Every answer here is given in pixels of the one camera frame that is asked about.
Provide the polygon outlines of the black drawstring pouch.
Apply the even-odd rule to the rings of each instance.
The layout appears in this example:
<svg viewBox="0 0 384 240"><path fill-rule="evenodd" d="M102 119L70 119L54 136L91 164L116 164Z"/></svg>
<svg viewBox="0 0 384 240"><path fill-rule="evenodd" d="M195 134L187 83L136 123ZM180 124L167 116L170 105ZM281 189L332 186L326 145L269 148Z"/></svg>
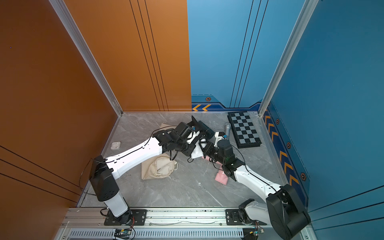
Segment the black drawstring pouch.
<svg viewBox="0 0 384 240"><path fill-rule="evenodd" d="M182 153L191 159L204 157L204 148L209 136L208 127L194 116L191 116L190 122L182 122L180 126L182 126L179 132L180 140L184 144Z"/></svg>

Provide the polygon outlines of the white hair dryer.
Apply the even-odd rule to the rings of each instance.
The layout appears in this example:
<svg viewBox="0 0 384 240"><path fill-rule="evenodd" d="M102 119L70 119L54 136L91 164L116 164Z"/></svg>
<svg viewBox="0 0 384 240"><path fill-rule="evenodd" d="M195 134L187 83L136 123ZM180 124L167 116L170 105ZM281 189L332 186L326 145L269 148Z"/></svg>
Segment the white hair dryer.
<svg viewBox="0 0 384 240"><path fill-rule="evenodd" d="M204 153L203 153L200 145L198 143L196 143L195 148L194 148L193 152L191 153L191 158L197 159L197 158L201 158L203 156L204 156Z"/></svg>

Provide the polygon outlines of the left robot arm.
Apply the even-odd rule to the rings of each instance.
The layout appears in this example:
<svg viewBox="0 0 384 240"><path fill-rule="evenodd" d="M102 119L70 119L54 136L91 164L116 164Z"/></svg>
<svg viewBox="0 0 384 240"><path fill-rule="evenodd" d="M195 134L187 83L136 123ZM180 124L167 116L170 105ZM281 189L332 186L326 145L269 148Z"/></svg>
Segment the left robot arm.
<svg viewBox="0 0 384 240"><path fill-rule="evenodd" d="M163 179L177 168L176 154L192 156L201 137L205 134L187 127L177 130L160 128L143 143L121 154L93 160L90 183L98 201L103 202L108 212L104 215L106 226L123 226L134 223L134 214L123 197L116 182L123 174L139 164L144 164L145 179Z"/></svg>

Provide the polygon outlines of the black hair dryer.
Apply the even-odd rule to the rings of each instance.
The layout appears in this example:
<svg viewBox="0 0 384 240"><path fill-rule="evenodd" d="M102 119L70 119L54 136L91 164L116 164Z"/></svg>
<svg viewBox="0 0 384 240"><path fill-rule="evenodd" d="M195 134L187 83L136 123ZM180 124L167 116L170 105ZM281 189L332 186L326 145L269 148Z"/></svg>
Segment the black hair dryer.
<svg viewBox="0 0 384 240"><path fill-rule="evenodd" d="M215 136L215 132L202 121L197 122L196 130L200 132L200 134L203 134L207 140L210 140Z"/></svg>

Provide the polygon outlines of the pink hair dryer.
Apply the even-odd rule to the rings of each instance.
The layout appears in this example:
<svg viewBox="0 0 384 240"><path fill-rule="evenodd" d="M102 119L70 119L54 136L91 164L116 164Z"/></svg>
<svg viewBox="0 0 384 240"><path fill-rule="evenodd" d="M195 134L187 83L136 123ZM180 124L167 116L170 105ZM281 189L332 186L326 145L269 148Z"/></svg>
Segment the pink hair dryer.
<svg viewBox="0 0 384 240"><path fill-rule="evenodd" d="M218 173L215 177L215 180L223 185L226 185L228 183L228 176L225 174L223 168L222 168L222 165L220 165L219 169L218 169Z"/></svg>

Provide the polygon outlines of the grey microphone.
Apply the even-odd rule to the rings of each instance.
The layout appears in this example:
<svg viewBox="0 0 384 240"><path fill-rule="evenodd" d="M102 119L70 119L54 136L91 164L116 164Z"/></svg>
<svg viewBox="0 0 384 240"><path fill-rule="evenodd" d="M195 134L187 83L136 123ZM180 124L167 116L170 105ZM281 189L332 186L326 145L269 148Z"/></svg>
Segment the grey microphone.
<svg viewBox="0 0 384 240"><path fill-rule="evenodd" d="M232 128L232 125L230 123L225 123L225 127L224 127L225 136L224 136L224 138L226 140L228 140L230 137L231 128Z"/></svg>

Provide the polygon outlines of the folded checkered chess board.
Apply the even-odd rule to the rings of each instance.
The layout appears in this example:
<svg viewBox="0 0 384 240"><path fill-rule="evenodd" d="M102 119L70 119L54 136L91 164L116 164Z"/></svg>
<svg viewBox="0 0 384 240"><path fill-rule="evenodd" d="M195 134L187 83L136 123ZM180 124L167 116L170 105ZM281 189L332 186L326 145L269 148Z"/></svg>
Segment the folded checkered chess board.
<svg viewBox="0 0 384 240"><path fill-rule="evenodd" d="M229 112L228 120L239 149L259 147L262 144L248 112Z"/></svg>

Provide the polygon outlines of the white earbuds case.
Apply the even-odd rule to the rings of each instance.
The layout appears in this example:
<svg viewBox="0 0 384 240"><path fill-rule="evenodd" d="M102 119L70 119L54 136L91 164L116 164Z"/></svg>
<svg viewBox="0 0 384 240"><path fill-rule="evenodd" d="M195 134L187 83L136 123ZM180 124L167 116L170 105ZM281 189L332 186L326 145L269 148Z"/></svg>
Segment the white earbuds case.
<svg viewBox="0 0 384 240"><path fill-rule="evenodd" d="M118 150L121 147L121 142L112 142L111 143L111 150Z"/></svg>

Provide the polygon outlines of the right green circuit board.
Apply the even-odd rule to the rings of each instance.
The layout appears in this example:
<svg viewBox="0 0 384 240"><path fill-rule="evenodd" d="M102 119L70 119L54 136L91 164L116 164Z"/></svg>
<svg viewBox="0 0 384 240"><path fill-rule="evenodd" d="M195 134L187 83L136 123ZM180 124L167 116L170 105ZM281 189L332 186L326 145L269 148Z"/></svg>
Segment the right green circuit board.
<svg viewBox="0 0 384 240"><path fill-rule="evenodd" d="M243 228L243 236L241 237L242 240L257 240L259 238L259 235L264 234L265 231L263 228L261 229L255 229L255 228Z"/></svg>

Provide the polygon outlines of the green circuit board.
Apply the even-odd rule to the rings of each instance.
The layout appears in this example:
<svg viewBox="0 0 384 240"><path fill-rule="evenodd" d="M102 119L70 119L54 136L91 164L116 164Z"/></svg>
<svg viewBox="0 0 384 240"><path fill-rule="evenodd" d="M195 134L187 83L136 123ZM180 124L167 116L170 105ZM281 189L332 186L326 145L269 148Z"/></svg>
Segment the green circuit board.
<svg viewBox="0 0 384 240"><path fill-rule="evenodd" d="M243 228L243 236L241 237L242 240L257 240L259 238L259 235L264 234L265 231L263 228L261 229L255 229L255 228Z"/></svg>
<svg viewBox="0 0 384 240"><path fill-rule="evenodd" d="M115 229L114 240L131 240L134 237L132 229Z"/></svg>

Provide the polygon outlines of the left green circuit board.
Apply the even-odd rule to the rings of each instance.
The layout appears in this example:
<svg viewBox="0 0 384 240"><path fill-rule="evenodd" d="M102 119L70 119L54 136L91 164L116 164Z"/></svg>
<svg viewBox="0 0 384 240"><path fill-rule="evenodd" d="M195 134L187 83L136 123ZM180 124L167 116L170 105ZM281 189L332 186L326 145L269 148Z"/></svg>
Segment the left green circuit board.
<svg viewBox="0 0 384 240"><path fill-rule="evenodd" d="M114 240L131 240L134 237L132 229L115 229Z"/></svg>

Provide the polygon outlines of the beige printed drawstring pouch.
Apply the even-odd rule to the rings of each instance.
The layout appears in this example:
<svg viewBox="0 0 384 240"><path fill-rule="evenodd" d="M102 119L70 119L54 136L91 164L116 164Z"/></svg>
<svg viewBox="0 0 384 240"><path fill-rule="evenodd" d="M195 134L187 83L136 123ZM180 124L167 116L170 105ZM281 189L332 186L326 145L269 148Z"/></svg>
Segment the beige printed drawstring pouch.
<svg viewBox="0 0 384 240"><path fill-rule="evenodd" d="M178 125L168 125L168 124L161 124L161 127L159 128L159 132L161 134L170 134L172 131L176 129Z"/></svg>

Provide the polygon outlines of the beige crumpled drawstring pouch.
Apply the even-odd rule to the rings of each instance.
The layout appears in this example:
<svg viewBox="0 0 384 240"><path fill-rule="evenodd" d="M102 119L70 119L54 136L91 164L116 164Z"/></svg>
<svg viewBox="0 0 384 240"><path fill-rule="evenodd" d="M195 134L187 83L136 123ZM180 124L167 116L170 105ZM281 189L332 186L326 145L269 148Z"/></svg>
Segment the beige crumpled drawstring pouch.
<svg viewBox="0 0 384 240"><path fill-rule="evenodd" d="M169 177L178 169L178 163L168 154L161 154L141 163L141 169L142 180L158 180Z"/></svg>

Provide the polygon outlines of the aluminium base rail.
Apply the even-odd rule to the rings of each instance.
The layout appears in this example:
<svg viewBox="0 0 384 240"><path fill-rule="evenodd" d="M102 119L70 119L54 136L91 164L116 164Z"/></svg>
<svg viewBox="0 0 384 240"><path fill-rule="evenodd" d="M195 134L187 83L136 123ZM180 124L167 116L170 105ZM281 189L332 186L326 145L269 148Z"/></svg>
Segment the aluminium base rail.
<svg viewBox="0 0 384 240"><path fill-rule="evenodd" d="M263 228L258 240L279 240L272 226L235 220L237 208L132 208L134 223L106 226L103 208L70 208L56 240L113 240L115 229L132 229L132 240L241 240L243 228Z"/></svg>

